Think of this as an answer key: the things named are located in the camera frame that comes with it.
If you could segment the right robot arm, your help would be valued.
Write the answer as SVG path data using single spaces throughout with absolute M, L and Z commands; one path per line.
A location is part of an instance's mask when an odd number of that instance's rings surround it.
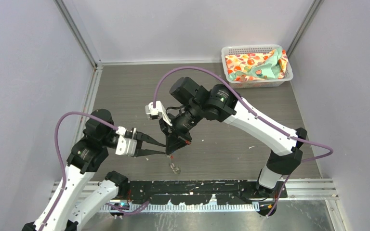
M 224 84 L 207 90 L 191 78 L 182 77 L 171 87 L 170 95 L 181 104 L 177 115 L 167 113 L 160 101 L 155 108 L 162 116 L 159 125 L 166 137 L 167 155 L 190 145 L 190 130 L 206 119 L 239 128 L 271 149 L 255 185 L 261 197 L 269 197 L 281 176 L 291 174 L 300 165 L 303 143 L 299 139 L 305 139 L 307 131 L 283 126 L 261 112 L 252 114 L 254 107 Z

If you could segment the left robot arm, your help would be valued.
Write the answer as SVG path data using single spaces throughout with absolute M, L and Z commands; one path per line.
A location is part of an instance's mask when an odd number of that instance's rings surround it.
M 111 199 L 125 198 L 129 191 L 128 178 L 110 171 L 94 192 L 82 202 L 77 202 L 85 186 L 108 157 L 108 149 L 114 149 L 117 155 L 129 157 L 163 153 L 142 149 L 143 142 L 161 147 L 163 144 L 136 128 L 127 130 L 116 127 L 111 113 L 106 109 L 79 115 L 88 117 L 83 137 L 71 148 L 65 162 L 58 155 L 62 168 L 60 184 L 39 218 L 24 225 L 25 231 L 80 231 Z

